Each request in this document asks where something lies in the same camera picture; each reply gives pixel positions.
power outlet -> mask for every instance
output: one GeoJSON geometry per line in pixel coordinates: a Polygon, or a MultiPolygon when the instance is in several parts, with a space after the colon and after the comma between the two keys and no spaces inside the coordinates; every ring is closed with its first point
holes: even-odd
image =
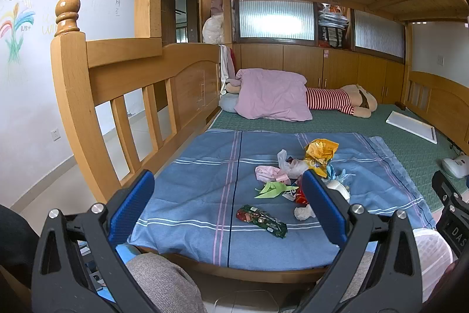
{"type": "Polygon", "coordinates": [[[51,131],[51,136],[52,136],[52,140],[53,141],[56,141],[60,138],[60,133],[59,133],[59,129],[55,129],[55,130],[52,130],[51,131]]]}

dark green food package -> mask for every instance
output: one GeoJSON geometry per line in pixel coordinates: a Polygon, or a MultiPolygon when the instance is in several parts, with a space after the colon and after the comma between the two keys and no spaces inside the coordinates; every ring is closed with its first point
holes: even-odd
{"type": "Polygon", "coordinates": [[[276,237],[284,238],[287,233],[287,225],[284,222],[249,204],[245,204],[236,212],[236,218],[240,221],[255,224],[276,237]]]}

stuffed animal wearing striped shirt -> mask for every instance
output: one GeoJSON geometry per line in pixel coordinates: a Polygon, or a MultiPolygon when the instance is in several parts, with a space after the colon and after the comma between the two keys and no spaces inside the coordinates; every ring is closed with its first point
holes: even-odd
{"type": "Polygon", "coordinates": [[[378,106],[376,98],[359,85],[340,89],[306,88],[309,109],[336,110],[356,117],[369,118],[378,106]]]}

wall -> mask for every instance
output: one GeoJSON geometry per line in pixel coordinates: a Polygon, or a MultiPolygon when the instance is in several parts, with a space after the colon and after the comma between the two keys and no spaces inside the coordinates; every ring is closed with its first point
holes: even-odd
{"type": "MultiPolygon", "coordinates": [[[[50,63],[57,1],[0,0],[0,203],[7,207],[72,155],[50,63]],[[55,128],[62,137],[53,141],[55,128]]],[[[81,0],[78,26],[88,40],[132,37],[133,10],[133,0],[81,0]]],[[[126,101],[131,114],[144,109],[141,91],[126,101]]],[[[109,104],[97,112],[106,133],[114,127],[109,104]]]]}
{"type": "Polygon", "coordinates": [[[469,87],[469,31],[464,23],[413,24],[412,70],[433,73],[469,87]],[[438,64],[443,56],[444,65],[438,64]]]}

wooden headboard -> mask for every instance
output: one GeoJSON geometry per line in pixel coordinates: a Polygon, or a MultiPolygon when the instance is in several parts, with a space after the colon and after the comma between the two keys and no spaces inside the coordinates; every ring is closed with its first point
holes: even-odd
{"type": "Polygon", "coordinates": [[[217,108],[220,48],[202,43],[170,44],[161,38],[87,42],[77,27],[80,0],[60,0],[51,43],[52,75],[65,132],[93,195],[108,201],[144,169],[155,173],[217,108]],[[172,133],[162,140],[155,83],[165,81],[172,133]],[[153,150],[140,161],[124,95],[142,89],[153,150]],[[110,101],[129,168],[119,181],[99,128],[95,106],[110,101]]]}
{"type": "Polygon", "coordinates": [[[469,153],[469,88],[426,72],[409,73],[405,105],[469,153]]]}

